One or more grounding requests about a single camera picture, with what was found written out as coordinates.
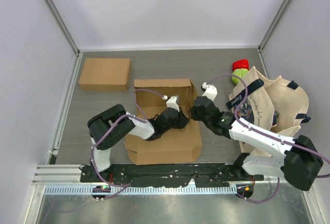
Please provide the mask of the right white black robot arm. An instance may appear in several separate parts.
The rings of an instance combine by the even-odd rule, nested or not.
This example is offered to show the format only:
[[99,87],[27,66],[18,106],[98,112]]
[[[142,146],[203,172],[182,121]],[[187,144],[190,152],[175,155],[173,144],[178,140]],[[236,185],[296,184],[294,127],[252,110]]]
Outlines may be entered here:
[[283,178],[299,190],[310,190],[324,162],[312,141],[279,135],[257,127],[233,113],[220,111],[206,96],[197,97],[190,109],[191,117],[201,121],[218,136],[243,141],[269,154],[268,157],[244,153],[233,167],[239,180],[250,175]]

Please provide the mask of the brown cardboard box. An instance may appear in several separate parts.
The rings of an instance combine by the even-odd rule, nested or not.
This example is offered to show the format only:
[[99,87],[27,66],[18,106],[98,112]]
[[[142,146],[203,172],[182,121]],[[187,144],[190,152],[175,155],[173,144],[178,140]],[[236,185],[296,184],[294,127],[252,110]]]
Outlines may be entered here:
[[136,165],[195,162],[202,149],[200,125],[191,119],[197,97],[192,81],[183,79],[136,79],[135,101],[139,117],[155,125],[148,140],[125,137],[129,159]]
[[83,91],[127,91],[130,68],[128,58],[87,58],[78,83]]

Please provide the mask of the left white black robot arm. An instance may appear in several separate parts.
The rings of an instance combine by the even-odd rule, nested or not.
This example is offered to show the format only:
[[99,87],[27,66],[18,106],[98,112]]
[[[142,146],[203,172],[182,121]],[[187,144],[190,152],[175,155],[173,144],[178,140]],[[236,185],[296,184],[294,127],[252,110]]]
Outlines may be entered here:
[[141,119],[117,104],[91,118],[87,127],[91,138],[90,166],[81,170],[85,182],[105,182],[110,175],[110,152],[127,135],[146,141],[159,139],[171,129],[183,129],[189,123],[181,107],[167,107],[161,114]]

